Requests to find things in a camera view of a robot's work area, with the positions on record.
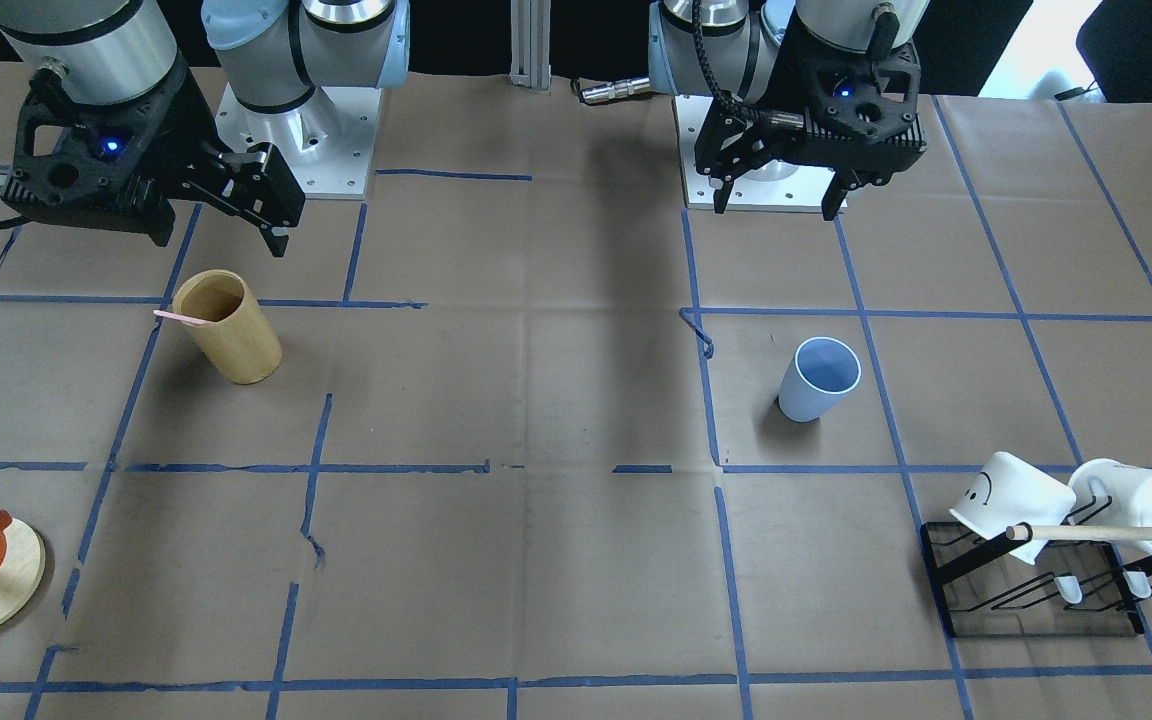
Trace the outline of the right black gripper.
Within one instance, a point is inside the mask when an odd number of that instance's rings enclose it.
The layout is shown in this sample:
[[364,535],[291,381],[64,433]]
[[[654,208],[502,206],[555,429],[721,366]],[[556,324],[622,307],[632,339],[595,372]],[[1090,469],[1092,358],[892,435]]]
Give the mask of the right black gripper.
[[305,192],[273,143],[225,145],[183,56],[146,94],[113,105],[74,100],[60,69],[47,58],[29,79],[1,190],[9,209],[29,222],[146,234],[165,247],[172,200],[206,202],[253,225],[285,258]]

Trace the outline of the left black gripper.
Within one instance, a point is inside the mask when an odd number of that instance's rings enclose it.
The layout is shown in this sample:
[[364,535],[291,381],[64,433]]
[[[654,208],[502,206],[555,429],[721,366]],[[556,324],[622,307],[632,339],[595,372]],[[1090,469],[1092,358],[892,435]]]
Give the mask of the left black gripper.
[[832,222],[847,195],[887,184],[927,151],[920,82],[914,41],[872,59],[787,38],[760,99],[712,103],[694,143],[694,168],[710,179],[714,214],[726,213],[736,179],[786,161],[833,172],[820,200],[824,222]]

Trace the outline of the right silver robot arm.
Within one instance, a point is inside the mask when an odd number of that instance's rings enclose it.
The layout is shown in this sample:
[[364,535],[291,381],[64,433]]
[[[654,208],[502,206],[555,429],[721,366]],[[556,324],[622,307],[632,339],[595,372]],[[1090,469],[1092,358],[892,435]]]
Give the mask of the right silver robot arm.
[[174,200],[285,255],[306,197],[365,191],[379,100],[410,68],[407,1],[205,1],[227,77],[211,111],[156,1],[0,1],[32,68],[0,199],[18,223],[174,232]]

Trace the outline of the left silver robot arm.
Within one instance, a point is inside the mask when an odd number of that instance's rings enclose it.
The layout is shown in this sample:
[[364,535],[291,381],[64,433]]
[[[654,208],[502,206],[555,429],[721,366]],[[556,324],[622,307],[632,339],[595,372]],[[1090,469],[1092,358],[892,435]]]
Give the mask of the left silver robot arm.
[[655,1],[647,81],[658,94],[708,97],[692,170],[721,214],[741,179],[783,164],[823,168],[814,205],[882,187],[923,158],[924,1]]

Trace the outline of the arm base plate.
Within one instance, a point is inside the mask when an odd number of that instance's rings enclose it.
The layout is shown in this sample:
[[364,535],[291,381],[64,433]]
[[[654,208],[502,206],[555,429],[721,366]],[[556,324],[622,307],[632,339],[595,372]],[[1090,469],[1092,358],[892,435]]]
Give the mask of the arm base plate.
[[[712,210],[717,190],[695,168],[695,142],[710,106],[708,96],[673,97],[679,141],[679,165],[687,209]],[[820,214],[820,200],[835,177],[828,168],[796,167],[771,161],[733,182],[728,211],[781,211]]]
[[317,88],[300,108],[262,114],[243,108],[228,85],[218,131],[236,150],[273,143],[306,199],[364,200],[382,99],[379,88]]

